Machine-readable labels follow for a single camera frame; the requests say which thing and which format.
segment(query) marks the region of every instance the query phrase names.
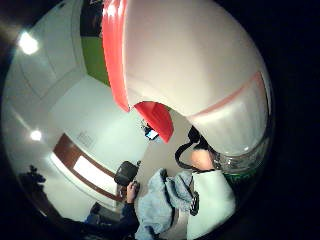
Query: person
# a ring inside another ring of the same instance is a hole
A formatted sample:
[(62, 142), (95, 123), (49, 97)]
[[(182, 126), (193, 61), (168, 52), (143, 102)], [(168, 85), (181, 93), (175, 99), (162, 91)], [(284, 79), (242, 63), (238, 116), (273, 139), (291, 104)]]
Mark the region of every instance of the person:
[(122, 209), (122, 217), (119, 222), (105, 225), (92, 225), (80, 223), (70, 219), (64, 219), (72, 231), (80, 238), (85, 239), (132, 239), (131, 236), (137, 231), (139, 221), (134, 210), (134, 201), (139, 191), (139, 183), (130, 182), (127, 186), (127, 197)]
[(213, 153), (205, 149), (194, 148), (191, 153), (191, 165), (201, 171), (214, 170), (213, 160)]

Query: ceiling light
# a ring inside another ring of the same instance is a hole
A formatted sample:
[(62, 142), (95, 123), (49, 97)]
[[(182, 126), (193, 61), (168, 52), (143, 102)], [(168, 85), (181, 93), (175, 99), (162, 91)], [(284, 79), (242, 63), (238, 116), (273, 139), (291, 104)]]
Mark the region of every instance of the ceiling light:
[(40, 141), (41, 138), (42, 138), (42, 133), (39, 130), (34, 130), (34, 131), (31, 132), (30, 138), (33, 141)]
[(28, 55), (35, 53), (39, 49), (38, 41), (27, 32), (21, 34), (18, 45)]

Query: fisheye lens view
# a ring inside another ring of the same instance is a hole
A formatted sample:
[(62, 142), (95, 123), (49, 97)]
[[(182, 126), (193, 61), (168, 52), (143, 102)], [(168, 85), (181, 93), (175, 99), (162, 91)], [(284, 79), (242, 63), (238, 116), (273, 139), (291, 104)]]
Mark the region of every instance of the fisheye lens view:
[(31, 4), (2, 69), (1, 134), (34, 218), (66, 239), (220, 239), (277, 167), (279, 76), (241, 13), (207, 0)]

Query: red trim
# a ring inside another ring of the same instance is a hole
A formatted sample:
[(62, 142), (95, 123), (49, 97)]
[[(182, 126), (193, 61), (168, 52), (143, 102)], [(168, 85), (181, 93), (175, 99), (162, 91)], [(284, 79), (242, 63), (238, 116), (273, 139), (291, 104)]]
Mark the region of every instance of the red trim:
[(253, 77), (249, 81), (245, 82), (238, 90), (236, 90), (235, 92), (230, 94), (228, 97), (226, 97), (226, 98), (222, 99), (221, 101), (215, 103), (214, 105), (202, 110), (201, 112), (198, 112), (196, 114), (188, 116), (188, 118), (194, 118), (194, 117), (197, 117), (199, 115), (202, 115), (202, 114), (205, 114), (205, 113), (209, 113), (209, 112), (211, 112), (213, 110), (216, 110), (218, 108), (223, 107), (224, 105), (226, 105), (229, 102), (233, 101), (240, 93), (242, 93), (245, 89), (247, 89), (250, 86), (250, 84), (252, 84), (253, 82), (257, 83), (261, 93), (265, 92), (265, 90), (264, 90), (265, 86), (264, 86), (264, 82), (263, 82), (263, 79), (262, 79), (262, 75), (261, 75), (261, 72), (258, 71), (253, 75)]
[(105, 0), (102, 18), (102, 42), (109, 82), (115, 102), (129, 111), (123, 78), (122, 43), (126, 0)]
[(134, 107), (150, 127), (159, 133), (162, 140), (167, 143), (173, 133), (173, 124), (166, 107), (155, 102), (141, 102)]

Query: light blue clothing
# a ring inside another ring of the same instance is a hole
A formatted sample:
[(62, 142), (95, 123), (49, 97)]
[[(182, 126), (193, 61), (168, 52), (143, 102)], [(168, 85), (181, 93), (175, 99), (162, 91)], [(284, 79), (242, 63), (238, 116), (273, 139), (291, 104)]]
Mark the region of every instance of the light blue clothing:
[(138, 240), (155, 239), (155, 235), (168, 230), (173, 220), (173, 207), (188, 211), (192, 200), (189, 185), (192, 174), (180, 172), (167, 177), (165, 169), (159, 169), (149, 180), (148, 193), (139, 199), (139, 228), (135, 234)]

